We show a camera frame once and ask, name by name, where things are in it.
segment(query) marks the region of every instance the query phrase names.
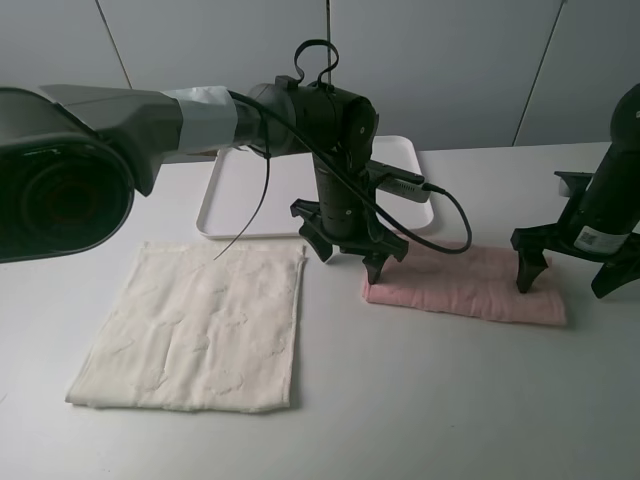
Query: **white towel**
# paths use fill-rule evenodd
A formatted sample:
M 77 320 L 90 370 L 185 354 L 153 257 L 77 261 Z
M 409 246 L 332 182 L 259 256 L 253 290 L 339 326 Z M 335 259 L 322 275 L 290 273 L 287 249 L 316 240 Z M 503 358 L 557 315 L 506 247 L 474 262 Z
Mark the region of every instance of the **white towel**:
M 145 244 L 66 401 L 289 406 L 304 247 Z

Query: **gray tape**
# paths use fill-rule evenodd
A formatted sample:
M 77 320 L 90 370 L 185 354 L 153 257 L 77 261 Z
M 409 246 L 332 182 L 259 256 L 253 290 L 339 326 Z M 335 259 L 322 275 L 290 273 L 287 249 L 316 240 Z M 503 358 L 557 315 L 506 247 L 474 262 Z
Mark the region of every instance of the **gray tape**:
M 233 143 L 238 112 L 225 87 L 194 87 L 162 93 L 178 100 L 182 111 L 180 152 L 200 153 Z

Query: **black cable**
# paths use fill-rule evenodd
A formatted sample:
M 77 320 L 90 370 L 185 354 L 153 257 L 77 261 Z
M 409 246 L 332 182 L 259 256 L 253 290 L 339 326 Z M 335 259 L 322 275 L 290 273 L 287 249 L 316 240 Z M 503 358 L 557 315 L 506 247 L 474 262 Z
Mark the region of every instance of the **black cable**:
M 276 120 L 282 126 L 290 130 L 291 133 L 293 133 L 298 138 L 300 143 L 302 143 L 302 145 L 304 145 L 307 148 L 307 150 L 312 152 L 317 157 L 320 163 L 322 163 L 322 166 L 325 167 L 327 170 L 329 170 L 329 172 L 331 172 L 333 175 L 335 175 L 335 177 L 338 180 L 340 180 L 340 182 L 342 182 L 344 186 L 346 186 L 349 190 L 351 190 L 351 192 L 353 192 L 366 207 L 376 212 L 378 215 L 384 218 L 387 222 L 389 222 L 393 227 L 395 227 L 400 233 L 406 235 L 408 238 L 410 238 L 414 242 L 424 247 L 431 248 L 432 250 L 435 250 L 437 252 L 447 253 L 452 255 L 464 253 L 467 250 L 469 250 L 469 248 L 471 247 L 471 242 L 473 238 L 472 238 L 472 232 L 471 232 L 471 225 L 469 225 L 469 220 L 467 219 L 467 216 L 464 213 L 464 210 L 462 209 L 462 206 L 460 205 L 460 203 L 455 199 L 453 195 L 451 195 L 446 190 L 440 187 L 437 187 L 436 185 L 428 184 L 429 188 L 431 188 L 433 192 L 440 193 L 442 195 L 445 195 L 447 198 L 449 198 L 453 202 L 455 207 L 458 209 L 458 211 L 460 212 L 465 230 L 467 231 L 467 241 L 464 244 L 464 246 L 460 248 L 446 248 L 419 237 L 418 235 L 413 233 L 411 230 L 406 228 L 404 225 L 402 225 L 400 222 L 398 222 L 395 218 L 393 218 L 374 200 L 369 198 L 369 196 L 364 190 L 362 190 L 358 185 L 353 183 L 349 177 L 347 177 L 339 168 L 333 165 L 331 160 L 325 156 L 324 152 L 319 148 L 317 148 L 314 145 L 313 140 L 307 137 L 307 135 L 304 132 L 302 132 L 297 127 L 292 125 L 289 121 L 287 121 L 281 115 L 265 107 L 264 105 L 257 102 L 253 98 L 250 98 L 240 93 L 236 93 L 232 91 L 229 91 L 229 94 L 231 95 L 231 98 L 233 98 L 234 100 L 237 100 L 239 102 L 242 102 L 246 105 L 249 105 L 255 108 L 258 112 L 261 113 L 261 116 L 263 113 L 266 115 L 269 115 L 271 118 Z
M 227 250 L 229 250 L 233 246 L 233 244 L 238 241 L 238 239 L 247 230 L 247 228 L 249 228 L 253 220 L 258 215 L 258 212 L 262 208 L 264 199 L 267 196 L 267 190 L 269 189 L 269 177 L 271 176 L 271 151 L 270 151 L 270 145 L 269 145 L 270 143 L 269 142 L 269 125 L 264 119 L 263 112 L 258 111 L 258 113 L 260 113 L 260 123 L 263 125 L 263 128 L 264 128 L 264 144 L 265 144 L 264 152 L 258 150 L 257 148 L 253 148 L 253 147 L 249 147 L 249 148 L 251 148 L 251 150 L 253 150 L 255 153 L 258 153 L 261 156 L 263 156 L 266 161 L 266 172 L 264 177 L 264 188 L 262 190 L 262 196 L 260 197 L 260 201 L 258 202 L 258 206 L 256 207 L 255 212 L 253 212 L 253 215 L 251 215 L 251 218 L 249 219 L 247 224 L 244 226 L 242 230 L 240 230 L 240 233 L 238 233 L 238 235 L 236 235 L 235 238 L 231 240 L 231 242 L 229 242 L 229 244 L 226 247 L 224 247 L 224 249 L 218 255 L 216 255 L 216 258 L 213 259 L 214 262 L 217 259 L 219 259 Z

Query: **label sticker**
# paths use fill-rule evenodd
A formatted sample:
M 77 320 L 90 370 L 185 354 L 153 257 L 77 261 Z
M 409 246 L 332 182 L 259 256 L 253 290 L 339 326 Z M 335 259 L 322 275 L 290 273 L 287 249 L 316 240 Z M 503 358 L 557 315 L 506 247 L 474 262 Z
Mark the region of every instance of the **label sticker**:
M 628 237 L 628 233 L 624 235 L 611 235 L 609 233 L 599 232 L 585 225 L 573 243 L 573 246 L 588 253 L 612 255 L 620 250 L 620 247 L 622 247 L 622 244 L 624 244 Z

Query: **pink towel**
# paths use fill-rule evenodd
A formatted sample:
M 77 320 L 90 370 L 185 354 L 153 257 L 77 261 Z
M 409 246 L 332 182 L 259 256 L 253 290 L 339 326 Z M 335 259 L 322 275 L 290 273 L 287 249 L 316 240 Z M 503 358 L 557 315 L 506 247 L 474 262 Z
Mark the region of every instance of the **pink towel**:
M 518 292 L 517 273 L 518 254 L 513 250 L 473 246 L 463 254 L 446 255 L 411 242 L 402 263 L 387 261 L 379 283 L 369 285 L 365 275 L 362 296 L 369 303 L 496 322 L 566 325 L 564 303 L 551 269 L 526 294 Z

